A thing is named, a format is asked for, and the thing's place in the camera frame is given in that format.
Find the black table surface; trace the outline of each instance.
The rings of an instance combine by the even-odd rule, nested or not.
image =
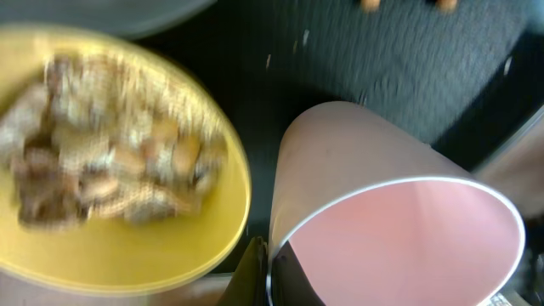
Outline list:
[[[189,70],[234,124],[252,173],[247,233],[214,272],[235,269],[251,237],[269,234],[275,164],[300,113],[331,100],[365,105],[422,142],[462,114],[527,20],[521,1],[219,0],[192,20],[137,41]]]

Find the yellow bowl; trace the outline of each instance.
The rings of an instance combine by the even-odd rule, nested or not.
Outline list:
[[[229,161],[196,218],[134,227],[91,220],[62,233],[29,232],[17,224],[13,180],[0,173],[0,268],[27,279],[100,294],[138,294],[190,282],[219,264],[244,229],[251,187],[247,159],[226,116],[190,76],[142,48],[110,37],[43,25],[0,28],[0,108],[58,51],[107,50],[164,73],[207,105],[224,131]]]

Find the dark textured surface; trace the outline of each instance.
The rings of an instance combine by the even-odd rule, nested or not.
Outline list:
[[[248,155],[248,235],[216,271],[234,270],[249,237],[268,236],[279,144],[298,114],[350,100],[433,143],[506,58],[525,26],[522,6],[461,0],[444,15],[425,0],[383,0],[364,14],[352,0],[219,0],[140,41],[202,81]]]

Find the gray plate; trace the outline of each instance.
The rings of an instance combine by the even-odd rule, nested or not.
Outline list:
[[[187,20],[216,0],[3,0],[0,23],[52,22],[140,38]]]

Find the pink cup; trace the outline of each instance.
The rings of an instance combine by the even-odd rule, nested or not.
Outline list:
[[[270,260],[289,241],[326,305],[485,303],[524,226],[503,195],[358,105],[305,111],[281,142]]]

